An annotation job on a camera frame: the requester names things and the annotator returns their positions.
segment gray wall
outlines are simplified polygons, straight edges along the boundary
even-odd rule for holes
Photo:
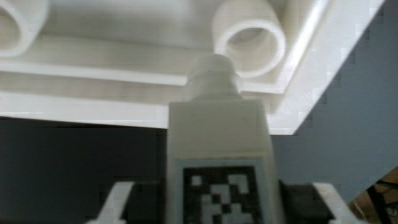
[[[351,201],[398,166],[398,1],[386,2],[296,136],[274,136],[287,182],[333,182]]]

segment wooden surface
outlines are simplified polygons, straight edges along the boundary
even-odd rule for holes
[[[383,180],[398,184],[398,167],[383,177]],[[398,201],[398,190],[392,190],[381,185],[376,185],[376,187],[377,191],[385,194],[386,203]],[[367,219],[370,224],[383,224],[367,192],[358,196],[349,206],[360,219]],[[398,224],[398,216],[392,216],[392,221],[393,224]]]

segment white pipe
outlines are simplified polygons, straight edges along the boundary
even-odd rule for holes
[[[214,18],[216,53],[230,57],[242,78],[266,75],[287,51],[285,32],[267,0],[226,0]]]
[[[0,0],[0,57],[22,55],[49,17],[49,0]]]

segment white ceiling structure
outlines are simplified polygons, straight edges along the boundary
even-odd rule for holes
[[[271,133],[294,134],[383,3],[0,0],[0,116],[168,128],[191,64],[225,43],[239,74],[257,70],[244,96],[266,102]]]

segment black and white pattern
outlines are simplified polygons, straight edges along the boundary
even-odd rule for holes
[[[264,224],[253,166],[184,169],[184,223]]]

